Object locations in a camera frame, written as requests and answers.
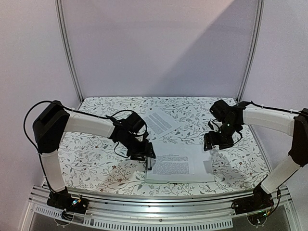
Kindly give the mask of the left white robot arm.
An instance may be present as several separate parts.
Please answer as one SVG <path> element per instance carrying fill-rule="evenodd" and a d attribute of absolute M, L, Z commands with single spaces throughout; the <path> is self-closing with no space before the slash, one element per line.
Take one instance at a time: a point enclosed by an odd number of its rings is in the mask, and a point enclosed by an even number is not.
<path fill-rule="evenodd" d="M 61 208 L 71 205 L 71 197 L 64 193 L 58 150 L 62 138 L 67 132 L 79 132 L 98 135 L 120 143 L 127 149 L 126 157 L 130 160 L 144 161 L 155 159 L 153 144 L 147 139 L 148 132 L 139 131 L 147 128 L 146 122 L 134 111 L 124 119 L 115 115 L 98 116 L 68 108 L 60 101 L 40 101 L 34 106 L 47 104 L 43 112 L 32 125 L 34 139 L 29 139 L 39 155 L 41 167 L 48 187 L 53 194 L 53 201 Z"/>

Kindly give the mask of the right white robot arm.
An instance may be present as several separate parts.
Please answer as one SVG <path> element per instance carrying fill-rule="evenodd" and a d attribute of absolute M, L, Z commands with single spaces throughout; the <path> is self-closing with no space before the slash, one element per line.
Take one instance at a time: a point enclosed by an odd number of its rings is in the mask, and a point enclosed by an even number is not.
<path fill-rule="evenodd" d="M 268 151 L 274 151 L 275 168 L 256 186 L 256 194 L 249 198 L 249 206 L 259 210 L 267 203 L 267 195 L 288 181 L 308 164 L 308 110 L 287 110 L 242 101 L 233 106 L 218 100 L 209 109 L 220 125 L 204 135 L 204 150 L 220 150 L 235 145 L 234 133 L 244 125 L 270 129 L 280 133 L 278 138 L 264 142 Z"/>

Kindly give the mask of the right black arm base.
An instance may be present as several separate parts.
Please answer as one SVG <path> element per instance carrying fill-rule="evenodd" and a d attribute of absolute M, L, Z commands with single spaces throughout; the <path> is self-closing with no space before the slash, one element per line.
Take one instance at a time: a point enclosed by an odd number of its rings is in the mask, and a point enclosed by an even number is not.
<path fill-rule="evenodd" d="M 263 214 L 263 217 L 267 217 L 272 214 L 278 207 L 281 198 L 280 189 L 277 190 L 277 204 L 274 206 L 274 200 L 271 193 L 266 193 L 261 185 L 257 185 L 253 189 L 253 194 L 248 197 L 243 197 L 233 200 L 231 209 L 235 211 L 235 214 L 244 214 L 250 212 L 256 212 L 266 208 L 270 208 L 269 211 Z"/>

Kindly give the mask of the printed text paper sheet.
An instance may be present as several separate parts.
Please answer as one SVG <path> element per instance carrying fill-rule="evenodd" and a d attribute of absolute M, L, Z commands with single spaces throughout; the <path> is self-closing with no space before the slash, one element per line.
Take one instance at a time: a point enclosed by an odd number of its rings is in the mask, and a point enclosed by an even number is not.
<path fill-rule="evenodd" d="M 149 112 L 142 116 L 148 130 L 156 137 L 162 138 L 163 136 L 173 132 L 181 127 L 171 115 L 168 115 L 160 108 L 152 108 Z"/>

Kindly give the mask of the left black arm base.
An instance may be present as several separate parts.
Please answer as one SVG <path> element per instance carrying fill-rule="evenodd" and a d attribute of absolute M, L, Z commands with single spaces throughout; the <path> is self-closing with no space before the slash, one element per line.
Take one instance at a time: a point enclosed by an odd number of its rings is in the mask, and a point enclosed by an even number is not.
<path fill-rule="evenodd" d="M 50 192 L 47 205 L 66 212 L 86 214 L 89 200 L 82 195 L 73 196 L 65 188 L 60 192 Z"/>

